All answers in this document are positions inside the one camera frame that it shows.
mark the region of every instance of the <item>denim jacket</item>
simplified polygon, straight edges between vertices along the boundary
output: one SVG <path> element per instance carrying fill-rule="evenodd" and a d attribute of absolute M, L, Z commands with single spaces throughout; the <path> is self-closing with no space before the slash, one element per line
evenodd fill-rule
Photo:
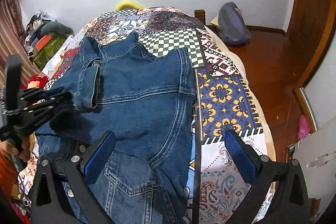
<path fill-rule="evenodd" d="M 116 223 L 184 223 L 192 139 L 194 72 L 186 48 L 155 57 L 137 42 L 99 45 L 85 38 L 63 77 L 80 114 L 58 115 L 36 131 L 40 157 L 62 161 L 75 142 L 95 143 L 105 130 L 115 150 L 92 193 Z M 85 221 L 74 198 L 70 204 Z"/>

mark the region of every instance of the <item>pink curtain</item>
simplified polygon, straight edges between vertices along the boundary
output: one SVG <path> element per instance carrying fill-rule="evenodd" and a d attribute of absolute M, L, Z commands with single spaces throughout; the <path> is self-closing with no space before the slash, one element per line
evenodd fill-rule
<path fill-rule="evenodd" d="M 24 27 L 22 24 L 21 7 L 19 0 L 1 0 L 0 2 L 0 86 L 4 85 L 4 68 L 7 56 L 20 54 L 22 60 L 21 85 L 39 73 L 23 48 L 25 42 Z"/>

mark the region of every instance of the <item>blue gripper pad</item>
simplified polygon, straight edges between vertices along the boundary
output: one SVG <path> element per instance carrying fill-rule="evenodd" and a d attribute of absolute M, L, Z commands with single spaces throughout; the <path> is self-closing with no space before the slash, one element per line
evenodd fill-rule
<path fill-rule="evenodd" d="M 246 145 L 242 139 L 241 143 L 233 136 L 231 131 L 224 135 L 225 147 L 235 163 L 241 178 L 245 183 L 253 185 L 257 180 L 257 169 L 242 145 Z"/>
<path fill-rule="evenodd" d="M 84 166 L 83 170 L 83 179 L 86 186 L 89 186 L 97 181 L 101 171 L 116 146 L 116 136 L 114 132 L 109 131 L 106 136 L 104 135 L 96 144 L 90 146 L 86 151 L 89 152 L 90 148 L 94 149 L 92 156 Z"/>

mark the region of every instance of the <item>bed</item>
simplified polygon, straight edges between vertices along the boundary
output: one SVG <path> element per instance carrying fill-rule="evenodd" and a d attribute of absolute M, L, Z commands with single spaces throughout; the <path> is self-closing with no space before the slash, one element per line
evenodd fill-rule
<path fill-rule="evenodd" d="M 193 149 L 185 187 L 188 209 L 184 220 L 194 224 L 225 223 L 250 188 L 226 151 L 226 130 L 234 128 L 257 153 L 276 158 L 269 127 L 258 100 L 249 90 L 241 60 L 200 20 L 173 7 L 104 13 L 75 35 L 45 89 L 63 76 L 84 37 L 108 44 L 126 38 L 131 31 L 138 32 L 139 42 L 156 56 L 165 56 L 176 47 L 189 50 L 197 101 L 190 128 Z M 27 168 L 20 174 L 25 193 L 32 186 L 37 158 L 36 143 Z M 270 187 L 255 221 L 264 217 L 272 197 Z"/>

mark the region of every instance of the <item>wooden floor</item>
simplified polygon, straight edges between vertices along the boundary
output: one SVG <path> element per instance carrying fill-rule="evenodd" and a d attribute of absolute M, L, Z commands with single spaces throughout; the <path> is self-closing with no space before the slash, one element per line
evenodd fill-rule
<path fill-rule="evenodd" d="M 258 99 L 271 129 L 277 161 L 286 161 L 286 148 L 297 142 L 300 107 L 293 88 L 297 64 L 287 37 L 269 32 L 251 32 L 244 46 L 228 46 L 246 70 L 249 87 Z"/>

